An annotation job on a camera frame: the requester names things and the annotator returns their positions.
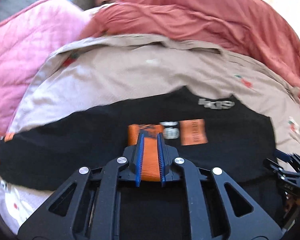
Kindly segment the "black orange small garment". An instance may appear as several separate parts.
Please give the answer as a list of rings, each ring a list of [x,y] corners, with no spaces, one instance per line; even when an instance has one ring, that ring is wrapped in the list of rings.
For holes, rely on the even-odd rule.
[[[269,117],[231,95],[207,99],[187,87],[146,98],[96,106],[0,140],[0,176],[6,182],[54,191],[75,170],[98,168],[123,154],[145,132],[144,175],[159,179],[157,134],[197,167],[220,167],[272,217],[283,217],[283,200],[264,168],[273,159]]]

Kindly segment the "beige strawberry print bedsheet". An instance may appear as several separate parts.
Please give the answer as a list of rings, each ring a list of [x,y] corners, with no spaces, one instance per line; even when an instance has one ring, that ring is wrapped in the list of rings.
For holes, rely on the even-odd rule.
[[[218,45],[159,35],[87,38],[53,52],[8,128],[22,132],[76,111],[186,86],[204,105],[234,95],[269,116],[279,150],[300,155],[300,89],[265,64]]]

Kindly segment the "pink quilted blanket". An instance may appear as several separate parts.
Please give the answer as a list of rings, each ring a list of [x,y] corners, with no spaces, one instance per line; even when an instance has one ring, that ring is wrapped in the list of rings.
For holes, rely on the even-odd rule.
[[[0,137],[46,58],[89,20],[68,0],[39,0],[0,22]]]

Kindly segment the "terracotta red duvet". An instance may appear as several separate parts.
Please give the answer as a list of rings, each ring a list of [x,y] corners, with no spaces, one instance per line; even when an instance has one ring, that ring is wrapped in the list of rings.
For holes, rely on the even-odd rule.
[[[264,63],[300,99],[300,39],[262,0],[118,0],[96,12],[80,38],[121,34],[217,44]]]

